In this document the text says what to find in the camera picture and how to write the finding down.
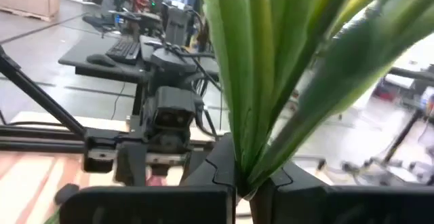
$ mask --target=computer mouse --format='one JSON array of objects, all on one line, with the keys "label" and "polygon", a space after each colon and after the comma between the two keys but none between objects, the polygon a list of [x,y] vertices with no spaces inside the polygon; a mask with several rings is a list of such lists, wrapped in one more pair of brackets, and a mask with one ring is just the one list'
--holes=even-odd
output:
[{"label": "computer mouse", "polygon": [[104,54],[92,54],[86,58],[86,61],[88,61],[91,64],[98,64],[105,67],[115,67],[116,62]]}]

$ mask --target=gray floor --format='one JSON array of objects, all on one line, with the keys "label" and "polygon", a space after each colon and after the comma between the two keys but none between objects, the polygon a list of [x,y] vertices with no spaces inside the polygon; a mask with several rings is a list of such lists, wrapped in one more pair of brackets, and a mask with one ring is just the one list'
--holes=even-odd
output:
[{"label": "gray floor", "polygon": [[[99,35],[92,27],[81,21],[80,17],[66,22],[62,20],[96,10],[94,7],[66,0],[62,0],[61,10],[60,17],[55,22],[60,24],[8,41],[3,47],[31,79],[43,83],[41,87],[71,114],[110,119],[117,97],[113,94],[121,91],[123,83],[75,75],[72,67],[57,63],[58,59],[81,38]],[[3,12],[0,12],[0,23],[0,42],[49,25],[39,20]],[[83,91],[81,88],[105,93]],[[130,96],[120,97],[115,119],[125,119],[131,113],[131,96],[134,90],[134,84],[125,85],[123,94]],[[209,88],[205,103],[211,108],[210,113],[216,127],[228,130],[226,109],[223,110],[223,118],[220,121],[220,94]],[[43,111],[4,77],[0,77],[0,109],[5,113],[7,120],[12,119],[20,111]],[[391,103],[372,98],[366,110],[350,110],[344,113],[342,120],[333,117],[326,121],[300,148],[298,154],[324,156],[333,166],[338,166],[342,160],[362,163],[365,159],[383,152],[409,116],[407,111]],[[282,118],[278,123],[282,124],[284,121]],[[413,131],[412,142],[417,141],[416,135],[421,133],[423,126],[421,124]]]}]

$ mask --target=black desk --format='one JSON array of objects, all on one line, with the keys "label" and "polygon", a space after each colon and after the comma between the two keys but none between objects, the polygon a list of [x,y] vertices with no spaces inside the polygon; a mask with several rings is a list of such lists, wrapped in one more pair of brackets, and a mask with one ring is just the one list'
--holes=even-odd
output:
[{"label": "black desk", "polygon": [[[137,83],[132,114],[138,115],[141,107],[143,89],[139,81],[142,80],[145,72],[144,61],[151,59],[153,47],[146,45],[146,50],[142,50],[142,52],[144,51],[146,54],[142,55],[144,61],[139,59],[135,66],[118,63],[117,67],[104,67],[98,64],[90,64],[86,61],[89,55],[105,54],[117,40],[118,39],[114,37],[105,37],[102,39],[99,35],[86,37],[62,56],[59,63],[75,67],[75,74],[77,75]],[[149,41],[158,41],[158,39],[149,37]],[[201,58],[201,64],[213,79],[218,81],[219,67],[217,62],[211,58]]]}]

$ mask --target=wooden table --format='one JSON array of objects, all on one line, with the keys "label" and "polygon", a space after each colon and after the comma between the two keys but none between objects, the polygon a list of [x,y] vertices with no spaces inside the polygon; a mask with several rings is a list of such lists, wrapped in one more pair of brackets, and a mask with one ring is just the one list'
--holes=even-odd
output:
[{"label": "wooden table", "polygon": [[[128,131],[125,122],[88,117],[76,117],[87,127]],[[50,114],[21,112],[13,122],[57,122]],[[211,138],[197,128],[191,128],[191,138],[208,141]],[[177,185],[182,167],[172,167],[167,176],[168,185]],[[331,181],[323,174],[315,175]],[[67,183],[80,187],[120,185],[113,182],[113,172],[89,174],[81,170],[81,155],[60,153],[21,153],[0,151],[0,224],[40,224],[57,209],[53,202],[57,190]],[[242,200],[238,213],[250,212],[248,202]],[[238,224],[250,224],[251,219],[238,219]]]}]

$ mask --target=keyboard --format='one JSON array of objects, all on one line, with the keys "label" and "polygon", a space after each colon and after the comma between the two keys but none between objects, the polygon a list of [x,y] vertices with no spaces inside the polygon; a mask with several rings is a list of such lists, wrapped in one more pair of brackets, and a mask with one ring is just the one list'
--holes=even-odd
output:
[{"label": "keyboard", "polygon": [[106,55],[116,62],[136,65],[140,44],[135,41],[119,40],[107,52]]}]

